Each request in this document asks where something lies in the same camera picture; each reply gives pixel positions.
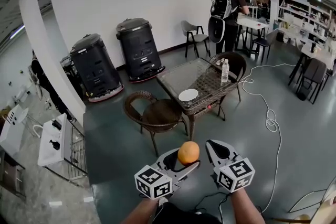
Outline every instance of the white cable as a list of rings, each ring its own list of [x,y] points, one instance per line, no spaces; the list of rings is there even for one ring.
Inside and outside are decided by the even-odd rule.
[[[245,83],[253,83],[253,79],[248,79],[249,76],[252,75],[252,70],[257,68],[257,67],[279,67],[279,66],[291,66],[293,67],[294,65],[289,65],[287,63],[282,63],[280,65],[275,65],[275,66],[269,66],[269,65],[264,65],[264,66],[256,66],[256,67],[253,67],[250,71],[250,74],[247,75],[246,77],[243,78],[243,81],[241,81],[240,83],[243,83],[242,85],[242,88],[243,90],[248,93],[248,94],[251,94],[251,95],[259,95],[261,96],[261,98],[263,99],[263,101],[265,102],[266,104],[266,107],[267,107],[267,113],[266,113],[266,128],[271,131],[271,132],[277,132],[279,130],[279,135],[280,135],[280,143],[279,143],[279,147],[278,147],[278,152],[277,152],[277,162],[276,162],[276,169],[275,169],[275,175],[274,175],[274,185],[273,185],[273,189],[272,189],[272,193],[271,193],[271,197],[269,198],[269,202],[267,204],[267,206],[265,207],[265,209],[261,212],[265,212],[266,209],[268,208],[268,206],[270,205],[271,201],[272,201],[272,198],[273,198],[273,194],[274,194],[274,190],[275,190],[275,185],[276,185],[276,182],[277,182],[277,173],[278,173],[278,163],[279,163],[279,152],[280,152],[280,148],[281,148],[281,143],[282,143],[282,136],[281,136],[281,130],[280,130],[280,126],[279,126],[279,123],[277,122],[277,116],[275,114],[275,112],[269,108],[265,98],[260,94],[260,93],[251,93],[251,92],[248,92],[247,90],[245,90],[244,88],[244,85]],[[270,116],[269,116],[269,113],[272,112],[273,115],[274,115],[274,118],[272,119]]]

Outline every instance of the jeans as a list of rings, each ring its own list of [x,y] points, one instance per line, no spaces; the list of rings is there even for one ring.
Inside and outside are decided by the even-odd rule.
[[[216,44],[216,54],[219,54],[223,50],[223,44],[225,42],[225,51],[233,51],[238,34],[238,25],[225,25],[224,37]]]

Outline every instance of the person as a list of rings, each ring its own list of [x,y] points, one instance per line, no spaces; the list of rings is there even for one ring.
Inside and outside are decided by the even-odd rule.
[[[237,224],[265,224],[262,215],[253,205],[244,189],[235,191],[231,194],[230,197]],[[152,222],[153,224],[221,223],[216,217],[210,214],[194,214],[192,212],[184,212],[168,201],[157,207],[158,202],[158,200],[144,198],[139,203],[139,205],[126,217],[122,224],[147,224],[156,209],[157,214],[154,217]]]
[[[42,88],[44,88],[47,92],[49,92],[50,99],[54,103],[56,109],[61,113],[66,113],[67,119],[70,121],[74,121],[72,116],[70,115],[67,106],[63,103],[62,99],[58,96],[57,92],[55,91],[54,87],[51,85],[50,81],[48,80],[47,76],[44,74],[44,71],[37,60],[37,57],[33,51],[33,59],[31,61],[31,69],[33,73],[37,76],[39,80],[39,84]]]
[[[238,13],[241,12],[248,15],[249,10],[245,0],[231,0],[232,9],[238,7],[233,13],[231,13],[225,21],[225,30],[223,39],[216,44],[216,54],[219,54],[223,50],[225,42],[225,51],[233,51],[237,34],[238,34]]]

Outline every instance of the gray floor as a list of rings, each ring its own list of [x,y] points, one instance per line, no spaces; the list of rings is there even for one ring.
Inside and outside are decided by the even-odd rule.
[[[41,123],[59,115],[55,108],[46,110],[47,105],[35,96],[28,97],[25,106]],[[88,179],[81,179],[79,183],[83,187],[76,187],[39,167],[39,143],[39,138],[25,130],[20,152],[15,158],[26,168],[23,179],[27,199],[23,201],[1,188],[1,215],[8,224],[99,224],[94,202],[84,200],[92,197]]]
[[[200,56],[208,59],[204,44],[199,44],[198,49]],[[214,44],[211,44],[211,51],[214,55]],[[276,44],[268,64],[294,65],[298,58],[299,54],[292,45]],[[161,59],[169,69],[195,59],[195,53],[190,46],[187,59],[184,58],[184,49],[166,53]],[[249,74],[252,67],[260,64],[261,56],[259,59],[246,57],[246,60],[246,74]],[[277,115],[282,133],[277,185],[273,200],[264,213],[267,219],[294,218],[303,213],[312,215],[316,207],[293,214],[286,212],[304,194],[326,188],[336,175],[336,82],[334,78],[329,79],[312,105],[295,96],[294,83],[291,87],[287,86],[292,69],[288,66],[255,69],[251,76],[254,84],[245,85],[248,91],[265,97]],[[124,91],[114,99],[88,106],[84,122],[89,177],[97,212],[103,224],[120,222],[140,201],[133,175],[145,164],[151,165],[156,160],[149,134],[141,135],[139,126],[124,114],[123,99],[136,90],[147,90],[158,98],[167,98],[155,79],[130,84],[126,73],[120,73],[125,84]],[[194,137],[201,148],[201,166],[171,198],[171,202],[181,209],[190,210],[203,196],[218,191],[210,178],[212,166],[204,148],[205,141],[210,138],[231,144],[238,153],[250,159],[256,175],[246,190],[256,206],[265,208],[274,183],[279,132],[266,129],[267,108],[262,98],[244,91],[241,94],[241,102],[237,91],[225,98],[222,106],[227,116],[226,122],[217,118],[215,113],[208,113],[196,120]],[[156,143],[160,154],[181,146],[186,141],[183,132],[183,125],[180,125],[168,133],[158,135]],[[320,198],[321,195],[312,195],[301,206],[315,203]],[[219,216],[218,203],[221,199],[220,195],[206,198],[200,207]],[[222,210],[225,223],[235,223],[229,201],[222,205]]]

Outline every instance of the plastic bottle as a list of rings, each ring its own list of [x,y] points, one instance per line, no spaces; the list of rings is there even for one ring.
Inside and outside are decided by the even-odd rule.
[[[222,66],[222,83],[225,83],[229,79],[229,60],[225,59]]]

